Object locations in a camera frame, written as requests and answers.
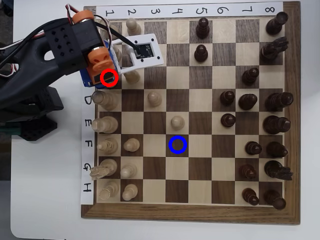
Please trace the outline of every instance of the black chess piece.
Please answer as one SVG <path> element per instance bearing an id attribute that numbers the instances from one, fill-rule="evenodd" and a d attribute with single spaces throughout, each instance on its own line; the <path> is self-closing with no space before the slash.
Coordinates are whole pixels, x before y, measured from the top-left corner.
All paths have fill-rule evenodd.
<path id="1" fill-rule="evenodd" d="M 209 35 L 209 21 L 205 17 L 200 18 L 198 25 L 195 28 L 195 34 L 200 39 L 204 39 Z"/>
<path id="2" fill-rule="evenodd" d="M 246 85 L 252 85 L 259 76 L 259 69 L 256 67 L 252 67 L 249 70 L 246 70 L 242 75 L 242 81 Z"/>
<path id="3" fill-rule="evenodd" d="M 281 194 L 275 190 L 268 190 L 263 195 L 264 200 L 268 205 L 272 205 L 277 210 L 282 210 L 286 207 L 287 203 Z"/>
<path id="4" fill-rule="evenodd" d="M 242 191 L 242 197 L 247 203 L 251 204 L 252 206 L 256 206 L 259 204 L 259 198 L 252 188 L 244 189 Z"/>
<path id="5" fill-rule="evenodd" d="M 262 147 L 255 141 L 249 141 L 244 147 L 245 152 L 250 155 L 257 155 L 262 152 Z"/>
<path id="6" fill-rule="evenodd" d="M 285 133 L 290 129 L 291 121 L 286 117 L 277 117 L 272 115 L 265 118 L 262 126 L 268 134 Z"/>
<path id="7" fill-rule="evenodd" d="M 236 117 L 230 113 L 226 113 L 221 117 L 221 124 L 226 127 L 230 128 L 236 123 Z"/>
<path id="8" fill-rule="evenodd" d="M 266 32 L 270 35 L 280 33 L 282 26 L 288 21 L 288 19 L 289 16 L 284 11 L 278 12 L 278 14 L 266 24 Z"/>
<path id="9" fill-rule="evenodd" d="M 239 107 L 243 110 L 250 110 L 257 103 L 258 98 L 254 94 L 244 94 L 239 98 Z"/>
<path id="10" fill-rule="evenodd" d="M 276 112 L 291 105 L 293 101 L 294 96 L 290 92 L 273 93 L 268 96 L 264 105 L 269 112 Z"/>
<path id="11" fill-rule="evenodd" d="M 208 58 L 208 50 L 205 45 L 200 44 L 196 47 L 196 50 L 194 52 L 194 58 L 197 62 L 204 62 Z"/>
<path id="12" fill-rule="evenodd" d="M 235 93 L 233 91 L 224 91 L 220 95 L 220 101 L 223 105 L 229 106 L 235 100 Z"/>
<path id="13" fill-rule="evenodd" d="M 282 166 L 278 161 L 271 160 L 264 165 L 264 171 L 270 178 L 276 178 L 281 180 L 292 180 L 293 173 L 290 167 Z"/>
<path id="14" fill-rule="evenodd" d="M 277 141 L 272 141 L 266 146 L 266 153 L 274 158 L 283 158 L 288 155 L 288 150 L 285 146 Z"/>

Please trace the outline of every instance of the black pawn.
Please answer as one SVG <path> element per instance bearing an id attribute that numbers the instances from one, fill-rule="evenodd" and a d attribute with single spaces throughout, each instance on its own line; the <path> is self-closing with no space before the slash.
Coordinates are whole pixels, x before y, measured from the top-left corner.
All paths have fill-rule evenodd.
<path id="1" fill-rule="evenodd" d="M 236 117 L 230 113 L 226 113 L 221 117 L 221 124 L 226 128 L 232 127 L 236 123 Z"/>
<path id="2" fill-rule="evenodd" d="M 239 98 L 239 107 L 243 110 L 250 110 L 257 103 L 258 98 L 254 94 L 244 94 Z"/>
<path id="3" fill-rule="evenodd" d="M 290 92 L 273 93 L 266 99 L 264 105 L 269 112 L 276 112 L 291 105 L 294 96 Z"/>
<path id="4" fill-rule="evenodd" d="M 195 34 L 200 39 L 204 39 L 209 35 L 209 21 L 205 17 L 200 18 L 198 25 L 195 28 Z"/>
<path id="5" fill-rule="evenodd" d="M 258 76 L 259 76 L 259 69 L 256 67 L 253 67 L 243 73 L 242 81 L 246 85 L 252 85 L 257 80 Z"/>
<path id="6" fill-rule="evenodd" d="M 245 152 L 250 155 L 257 155 L 262 152 L 262 147 L 259 143 L 255 141 L 249 141 L 245 147 Z"/>
<path id="7" fill-rule="evenodd" d="M 220 101 L 223 105 L 229 106 L 235 100 L 235 93 L 233 91 L 224 91 L 220 95 Z"/>
<path id="8" fill-rule="evenodd" d="M 272 115 L 268 116 L 263 121 L 262 126 L 268 134 L 285 133 L 290 129 L 291 121 L 289 121 L 286 117 L 277 117 Z"/>
<path id="9" fill-rule="evenodd" d="M 205 45 L 200 44 L 196 47 L 196 50 L 194 52 L 194 58 L 197 60 L 197 62 L 204 62 L 208 58 L 208 51 Z"/>
<path id="10" fill-rule="evenodd" d="M 285 146 L 277 141 L 272 141 L 266 146 L 266 153 L 274 158 L 283 158 L 288 155 L 288 150 Z"/>
<path id="11" fill-rule="evenodd" d="M 284 11 L 279 12 L 274 19 L 271 19 L 265 26 L 265 30 L 270 35 L 280 33 L 282 26 L 288 21 L 289 16 Z"/>

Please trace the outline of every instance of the dark square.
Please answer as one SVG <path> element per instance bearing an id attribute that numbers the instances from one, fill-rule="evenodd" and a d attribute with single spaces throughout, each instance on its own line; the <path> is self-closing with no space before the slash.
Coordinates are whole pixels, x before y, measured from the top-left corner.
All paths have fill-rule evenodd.
<path id="1" fill-rule="evenodd" d="M 211 157 L 189 158 L 189 180 L 211 181 Z"/>
<path id="2" fill-rule="evenodd" d="M 137 139 L 140 143 L 140 148 L 137 151 L 127 151 L 124 149 L 124 144 L 129 139 Z M 121 134 L 121 156 L 124 157 L 142 157 L 144 155 L 144 135 L 143 134 Z"/>
<path id="3" fill-rule="evenodd" d="M 166 203 L 188 203 L 189 181 L 188 180 L 165 180 Z"/>
<path id="4" fill-rule="evenodd" d="M 260 112 L 269 112 L 265 106 L 265 102 L 266 102 L 267 98 L 271 94 L 280 94 L 280 93 L 282 93 L 281 88 L 260 88 L 259 89 L 259 111 Z"/>
<path id="5" fill-rule="evenodd" d="M 268 205 L 265 201 L 264 195 L 269 190 L 277 191 L 282 197 L 282 182 L 275 181 L 260 181 L 259 182 L 259 205 Z"/>
<path id="6" fill-rule="evenodd" d="M 212 44 L 212 21 L 209 21 L 209 34 L 201 39 L 197 36 L 196 28 L 199 21 L 190 21 L 190 43 L 191 44 Z"/>
<path id="7" fill-rule="evenodd" d="M 166 46 L 166 65 L 168 67 L 189 66 L 189 44 L 168 44 Z"/>
<path id="8" fill-rule="evenodd" d="M 165 66 L 147 67 L 144 69 L 145 89 L 166 89 L 167 68 Z"/>
<path id="9" fill-rule="evenodd" d="M 262 152 L 259 154 L 259 158 L 272 158 L 271 155 L 267 154 L 267 146 L 271 142 L 278 142 L 282 144 L 282 135 L 259 135 L 259 144 L 262 147 Z"/>
<path id="10" fill-rule="evenodd" d="M 235 39 L 237 43 L 258 43 L 260 39 L 259 19 L 235 21 Z"/>
<path id="11" fill-rule="evenodd" d="M 247 85 L 242 81 L 242 76 L 245 71 L 257 68 L 259 66 L 236 66 L 235 67 L 235 88 L 236 89 L 258 89 L 259 88 L 259 76 L 256 78 L 255 82 L 251 85 Z"/>
<path id="12" fill-rule="evenodd" d="M 165 156 L 166 157 L 188 157 L 189 156 L 189 146 L 186 146 L 186 149 L 183 153 L 180 154 L 175 154 L 173 153 L 170 148 L 169 148 L 169 141 L 172 137 L 174 137 L 175 135 L 173 134 L 168 134 L 165 136 Z M 189 144 L 189 135 L 180 135 L 182 137 L 184 137 L 184 139 L 186 140 L 187 144 Z M 180 139 L 176 139 L 173 141 L 172 143 L 172 147 L 175 150 L 181 150 L 184 146 L 184 143 L 182 142 L 182 140 Z"/>
<path id="13" fill-rule="evenodd" d="M 122 194 L 125 191 L 126 186 L 129 184 L 134 184 L 138 188 L 138 194 L 129 201 L 125 201 L 122 198 Z M 121 179 L 120 180 L 120 196 L 121 202 L 143 202 L 143 193 L 144 193 L 144 181 L 143 179 Z"/>
<path id="14" fill-rule="evenodd" d="M 189 89 L 167 89 L 166 90 L 167 112 L 189 111 Z"/>
<path id="15" fill-rule="evenodd" d="M 212 134 L 212 112 L 189 112 L 189 134 Z"/>
<path id="16" fill-rule="evenodd" d="M 212 89 L 212 67 L 191 66 L 189 68 L 190 89 Z"/>
<path id="17" fill-rule="evenodd" d="M 259 135 L 259 112 L 239 111 L 235 119 L 235 135 Z"/>
<path id="18" fill-rule="evenodd" d="M 123 112 L 143 112 L 144 111 L 143 89 L 123 89 L 122 90 L 122 111 Z"/>
<path id="19" fill-rule="evenodd" d="M 143 132 L 144 134 L 166 134 L 166 112 L 145 111 Z"/>
<path id="20" fill-rule="evenodd" d="M 143 179 L 166 179 L 166 158 L 144 157 Z"/>
<path id="21" fill-rule="evenodd" d="M 235 144 L 235 135 L 212 135 L 212 158 L 234 158 Z"/>
<path id="22" fill-rule="evenodd" d="M 155 34 L 158 44 L 167 43 L 167 22 L 146 21 L 144 22 L 144 34 Z"/>
<path id="23" fill-rule="evenodd" d="M 255 178 L 246 178 L 241 176 L 240 167 L 247 164 L 251 165 L 256 171 Z M 235 159 L 235 180 L 247 181 L 247 182 L 258 182 L 259 181 L 259 158 L 236 158 Z"/>
<path id="24" fill-rule="evenodd" d="M 235 66 L 236 43 L 213 44 L 213 66 Z"/>
<path id="25" fill-rule="evenodd" d="M 213 89 L 212 90 L 212 112 L 235 112 L 236 98 L 229 106 L 225 106 L 220 101 L 220 95 L 225 91 L 232 91 L 236 95 L 235 89 Z"/>
<path id="26" fill-rule="evenodd" d="M 235 204 L 235 182 L 212 181 L 211 194 L 213 204 Z"/>

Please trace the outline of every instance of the chess piece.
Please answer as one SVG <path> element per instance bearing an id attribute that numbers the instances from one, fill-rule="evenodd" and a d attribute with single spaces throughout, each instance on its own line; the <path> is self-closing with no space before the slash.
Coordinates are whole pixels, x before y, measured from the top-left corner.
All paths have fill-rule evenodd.
<path id="1" fill-rule="evenodd" d="M 291 127 L 291 121 L 286 117 L 268 116 L 263 121 L 263 129 L 268 134 L 285 133 Z"/>
<path id="2" fill-rule="evenodd" d="M 140 74 L 136 71 L 130 71 L 123 74 L 128 84 L 135 84 L 140 80 Z"/>
<path id="3" fill-rule="evenodd" d="M 208 50 L 205 45 L 200 44 L 196 47 L 194 58 L 197 62 L 202 63 L 208 58 Z"/>
<path id="4" fill-rule="evenodd" d="M 251 188 L 246 188 L 242 191 L 243 199 L 251 204 L 252 206 L 256 206 L 259 204 L 259 198 L 257 197 L 256 192 Z"/>
<path id="5" fill-rule="evenodd" d="M 260 58 L 267 62 L 272 62 L 277 58 L 278 54 L 284 52 L 288 48 L 287 37 L 277 38 L 271 43 L 267 43 L 260 50 Z"/>
<path id="6" fill-rule="evenodd" d="M 290 167 L 282 166 L 278 161 L 271 160 L 264 165 L 264 171 L 270 178 L 276 178 L 281 180 L 292 180 L 293 173 Z"/>
<path id="7" fill-rule="evenodd" d="M 90 176 L 93 181 L 101 179 L 105 176 L 113 175 L 117 170 L 117 162 L 111 158 L 103 160 L 99 166 L 90 168 Z"/>
<path id="8" fill-rule="evenodd" d="M 280 33 L 282 25 L 284 25 L 288 19 L 289 16 L 284 11 L 278 12 L 278 14 L 266 24 L 266 32 L 270 35 L 276 35 Z"/>
<path id="9" fill-rule="evenodd" d="M 288 150 L 281 143 L 272 141 L 266 146 L 266 153 L 274 158 L 283 158 L 288 155 Z"/>
<path id="10" fill-rule="evenodd" d="M 96 90 L 91 96 L 95 104 L 101 105 L 105 110 L 111 111 L 118 105 L 117 96 L 111 91 Z"/>
<path id="11" fill-rule="evenodd" d="M 128 163 L 125 166 L 123 166 L 123 168 L 121 169 L 120 176 L 122 179 L 128 179 L 128 178 L 134 177 L 136 173 L 137 173 L 136 165 Z"/>
<path id="12" fill-rule="evenodd" d="M 244 94 L 239 98 L 239 107 L 243 110 L 250 110 L 257 103 L 258 98 L 254 94 Z"/>
<path id="13" fill-rule="evenodd" d="M 118 150 L 118 143 L 114 138 L 107 138 L 98 143 L 96 148 L 100 151 L 104 151 L 104 154 L 113 154 Z"/>
<path id="14" fill-rule="evenodd" d="M 221 117 L 221 124 L 226 127 L 230 128 L 236 123 L 236 117 L 233 116 L 231 113 L 226 113 Z"/>
<path id="15" fill-rule="evenodd" d="M 134 184 L 129 184 L 124 188 L 124 191 L 122 193 L 122 198 L 125 201 L 130 201 L 131 199 L 134 199 L 138 194 L 138 188 Z"/>
<path id="16" fill-rule="evenodd" d="M 92 121 L 92 130 L 97 133 L 112 134 L 118 129 L 118 121 L 113 116 L 104 116 Z"/>
<path id="17" fill-rule="evenodd" d="M 134 18 L 129 18 L 125 22 L 125 24 L 126 24 L 126 27 L 128 28 L 128 35 L 129 36 L 141 34 L 141 27 Z"/>
<path id="18" fill-rule="evenodd" d="M 174 130 L 179 131 L 185 126 L 185 120 L 182 116 L 174 116 L 171 119 L 171 126 Z"/>
<path id="19" fill-rule="evenodd" d="M 245 152 L 250 155 L 257 155 L 262 152 L 262 147 L 255 141 L 249 141 L 244 147 Z"/>
<path id="20" fill-rule="evenodd" d="M 266 99 L 264 105 L 269 112 L 276 112 L 291 105 L 294 96 L 290 92 L 273 93 Z"/>
<path id="21" fill-rule="evenodd" d="M 242 165 L 239 168 L 239 173 L 241 177 L 246 179 L 254 179 L 257 177 L 255 168 L 250 164 Z"/>
<path id="22" fill-rule="evenodd" d="M 115 181 L 109 181 L 100 191 L 99 197 L 101 200 L 108 200 L 109 198 L 114 197 L 118 191 L 118 184 Z"/>
<path id="23" fill-rule="evenodd" d="M 123 144 L 123 148 L 128 152 L 135 152 L 140 148 L 140 142 L 138 139 L 130 138 Z"/>
<path id="24" fill-rule="evenodd" d="M 200 18 L 198 25 L 195 28 L 195 34 L 200 39 L 204 39 L 209 35 L 209 21 L 205 17 Z"/>
<path id="25" fill-rule="evenodd" d="M 162 96 L 156 91 L 151 91 L 148 94 L 148 101 L 152 107 L 157 107 L 162 102 Z"/>
<path id="26" fill-rule="evenodd" d="M 259 76 L 259 69 L 256 67 L 252 67 L 249 70 L 246 70 L 242 75 L 242 81 L 246 85 L 252 85 Z"/>
<path id="27" fill-rule="evenodd" d="M 220 101 L 223 105 L 229 106 L 231 105 L 235 100 L 235 93 L 233 91 L 224 91 L 220 95 Z"/>
<path id="28" fill-rule="evenodd" d="M 286 207 L 286 200 L 281 197 L 281 194 L 275 190 L 268 190 L 263 195 L 264 200 L 268 205 L 272 205 L 277 210 L 282 210 Z"/>

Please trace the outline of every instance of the white pawn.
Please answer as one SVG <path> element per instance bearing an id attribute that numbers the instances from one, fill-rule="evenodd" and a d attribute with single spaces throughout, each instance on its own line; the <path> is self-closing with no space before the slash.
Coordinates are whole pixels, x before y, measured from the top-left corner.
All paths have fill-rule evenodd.
<path id="1" fill-rule="evenodd" d="M 105 110 L 111 111 L 118 105 L 117 96 L 110 91 L 96 90 L 91 96 L 95 104 L 101 105 Z"/>
<path id="2" fill-rule="evenodd" d="M 155 91 L 151 91 L 148 94 L 148 100 L 152 107 L 157 107 L 162 103 L 162 96 Z"/>
<path id="3" fill-rule="evenodd" d="M 134 184 L 129 184 L 124 188 L 122 193 L 122 198 L 125 201 L 130 201 L 131 199 L 135 198 L 138 194 L 138 188 Z"/>
<path id="4" fill-rule="evenodd" d="M 123 148 L 128 152 L 135 152 L 140 148 L 140 142 L 138 139 L 130 138 L 123 144 Z"/>
<path id="5" fill-rule="evenodd" d="M 112 134 L 118 129 L 118 121 L 113 116 L 104 116 L 92 121 L 92 130 L 97 133 Z"/>
<path id="6" fill-rule="evenodd" d="M 181 116 L 174 116 L 171 119 L 171 126 L 174 130 L 178 131 L 185 126 L 185 120 Z"/>
<path id="7" fill-rule="evenodd" d="M 136 173 L 137 173 L 136 165 L 129 163 L 121 169 L 120 176 L 122 179 L 128 179 L 128 178 L 134 177 Z"/>
<path id="8" fill-rule="evenodd" d="M 118 150 L 118 143 L 114 138 L 107 138 L 98 143 L 96 148 L 100 151 L 104 151 L 105 154 L 113 154 Z"/>
<path id="9" fill-rule="evenodd" d="M 126 24 L 126 27 L 128 28 L 129 36 L 141 34 L 141 27 L 134 18 L 129 18 L 125 24 Z"/>

